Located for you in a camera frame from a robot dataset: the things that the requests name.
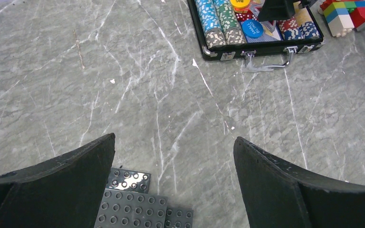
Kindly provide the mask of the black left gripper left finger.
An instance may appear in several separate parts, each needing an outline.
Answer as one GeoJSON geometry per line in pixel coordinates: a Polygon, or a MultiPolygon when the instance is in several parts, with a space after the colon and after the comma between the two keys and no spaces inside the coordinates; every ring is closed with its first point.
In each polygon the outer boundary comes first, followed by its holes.
{"type": "Polygon", "coordinates": [[[92,228],[115,154],[115,134],[0,175],[0,228],[92,228]]]}

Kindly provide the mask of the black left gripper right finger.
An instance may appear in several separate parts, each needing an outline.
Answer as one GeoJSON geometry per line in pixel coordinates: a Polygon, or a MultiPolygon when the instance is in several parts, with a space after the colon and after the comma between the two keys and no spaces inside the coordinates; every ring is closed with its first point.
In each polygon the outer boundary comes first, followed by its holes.
{"type": "Polygon", "coordinates": [[[332,179],[235,140],[234,163],[252,228],[365,228],[365,185],[332,179]]]}

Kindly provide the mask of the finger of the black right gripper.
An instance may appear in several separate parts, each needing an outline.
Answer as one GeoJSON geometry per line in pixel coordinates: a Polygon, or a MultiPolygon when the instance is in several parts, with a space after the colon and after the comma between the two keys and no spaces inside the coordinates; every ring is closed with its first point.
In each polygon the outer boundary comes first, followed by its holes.
{"type": "Polygon", "coordinates": [[[257,18],[258,21],[286,20],[294,14],[293,0],[266,0],[257,18]]]}

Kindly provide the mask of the black poker chip case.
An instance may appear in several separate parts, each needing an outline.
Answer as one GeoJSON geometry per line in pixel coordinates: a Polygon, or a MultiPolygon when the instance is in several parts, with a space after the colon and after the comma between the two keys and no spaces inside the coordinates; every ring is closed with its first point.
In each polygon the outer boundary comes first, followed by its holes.
{"type": "Polygon", "coordinates": [[[278,68],[284,68],[290,64],[295,54],[315,51],[321,48],[325,42],[324,35],[317,24],[310,6],[314,4],[312,0],[293,0],[300,1],[300,8],[306,8],[315,23],[320,38],[318,39],[300,39],[300,40],[283,40],[274,42],[246,43],[241,45],[225,45],[222,47],[208,48],[202,30],[200,18],[194,0],[188,2],[190,14],[194,23],[194,28],[200,48],[202,58],[206,61],[229,61],[243,58],[246,61],[246,69],[254,71],[271,71],[278,68]]]}

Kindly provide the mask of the red die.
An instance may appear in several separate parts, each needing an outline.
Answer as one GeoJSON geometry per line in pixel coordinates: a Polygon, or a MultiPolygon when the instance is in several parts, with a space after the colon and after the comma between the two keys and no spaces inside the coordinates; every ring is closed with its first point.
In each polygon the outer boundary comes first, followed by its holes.
{"type": "Polygon", "coordinates": [[[258,18],[251,12],[248,11],[246,13],[237,13],[235,12],[236,18],[239,22],[244,22],[249,19],[253,19],[255,21],[258,21],[258,18]]]}

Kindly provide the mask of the blue small blind button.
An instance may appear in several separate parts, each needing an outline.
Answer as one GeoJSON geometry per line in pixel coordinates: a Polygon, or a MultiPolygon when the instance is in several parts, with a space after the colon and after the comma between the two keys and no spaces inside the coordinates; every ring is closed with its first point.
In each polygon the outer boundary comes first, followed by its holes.
{"type": "Polygon", "coordinates": [[[254,19],[247,19],[241,22],[241,29],[245,36],[252,39],[260,38],[264,33],[262,24],[254,19]]]}

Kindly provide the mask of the yellow big blind button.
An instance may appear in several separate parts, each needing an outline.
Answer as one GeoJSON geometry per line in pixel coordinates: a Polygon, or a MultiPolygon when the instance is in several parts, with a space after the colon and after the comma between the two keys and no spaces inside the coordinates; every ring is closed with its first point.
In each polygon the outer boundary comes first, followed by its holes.
{"type": "Polygon", "coordinates": [[[230,0],[231,5],[235,9],[244,9],[250,5],[251,0],[230,0]]]}

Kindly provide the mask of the black triangular all-in marker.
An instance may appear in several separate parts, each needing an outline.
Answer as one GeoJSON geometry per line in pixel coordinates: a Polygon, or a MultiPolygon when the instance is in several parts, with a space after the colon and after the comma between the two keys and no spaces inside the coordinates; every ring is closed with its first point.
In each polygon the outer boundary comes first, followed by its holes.
{"type": "Polygon", "coordinates": [[[250,11],[255,16],[255,20],[260,22],[264,27],[266,27],[271,33],[276,30],[276,21],[260,21],[259,14],[262,7],[260,5],[251,5],[250,11]]]}

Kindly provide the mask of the red backed card deck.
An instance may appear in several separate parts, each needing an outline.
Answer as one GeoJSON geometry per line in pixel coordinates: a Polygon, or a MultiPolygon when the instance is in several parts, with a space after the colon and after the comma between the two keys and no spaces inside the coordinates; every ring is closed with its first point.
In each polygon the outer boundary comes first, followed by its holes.
{"type": "Polygon", "coordinates": [[[250,5],[248,7],[244,8],[244,9],[233,8],[233,10],[234,10],[234,12],[237,12],[237,13],[246,13],[246,12],[250,11],[251,5],[260,5],[262,7],[264,2],[265,2],[264,0],[251,0],[250,5]]]}

